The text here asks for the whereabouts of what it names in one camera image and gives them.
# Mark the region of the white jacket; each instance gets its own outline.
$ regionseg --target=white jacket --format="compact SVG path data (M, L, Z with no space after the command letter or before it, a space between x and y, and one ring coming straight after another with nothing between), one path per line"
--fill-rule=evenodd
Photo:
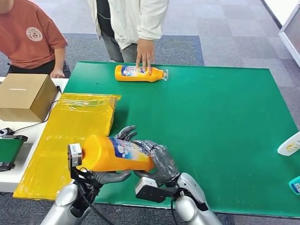
M87 0L96 32L100 38L96 0ZM160 39L169 0L109 0L112 27L121 49L139 38Z

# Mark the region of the white wall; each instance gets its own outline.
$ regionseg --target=white wall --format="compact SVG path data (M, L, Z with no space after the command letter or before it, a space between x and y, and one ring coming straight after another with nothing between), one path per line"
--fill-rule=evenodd
M265 0L267 5L279 20L281 25L286 22L289 16L299 0Z

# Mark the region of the bottle cap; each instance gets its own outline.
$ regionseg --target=bottle cap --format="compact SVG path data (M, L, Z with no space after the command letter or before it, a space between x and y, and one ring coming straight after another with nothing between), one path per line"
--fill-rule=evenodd
M164 81L167 81L168 78L169 78L169 70L166 69L166 71L164 72L164 76L162 77L162 79Z

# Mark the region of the black shirt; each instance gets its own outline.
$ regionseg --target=black shirt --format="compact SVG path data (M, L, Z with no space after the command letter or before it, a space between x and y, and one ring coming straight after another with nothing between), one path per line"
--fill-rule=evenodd
M101 32L111 38L115 37L115 33L110 23L110 11L108 0L96 0L98 22L100 25Z

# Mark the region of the jeans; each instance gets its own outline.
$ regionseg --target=jeans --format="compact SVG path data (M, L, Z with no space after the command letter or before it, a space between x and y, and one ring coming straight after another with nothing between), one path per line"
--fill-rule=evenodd
M137 44L133 43L121 50L115 38L107 36L103 32L101 32L101 35L110 60L115 62L136 62Z
M44 65L33 68L33 69L24 69L15 66L10 66L8 74L48 74L50 75L54 69L55 61L52 60ZM71 71L69 65L65 61L63 68L63 74L66 78L71 76Z

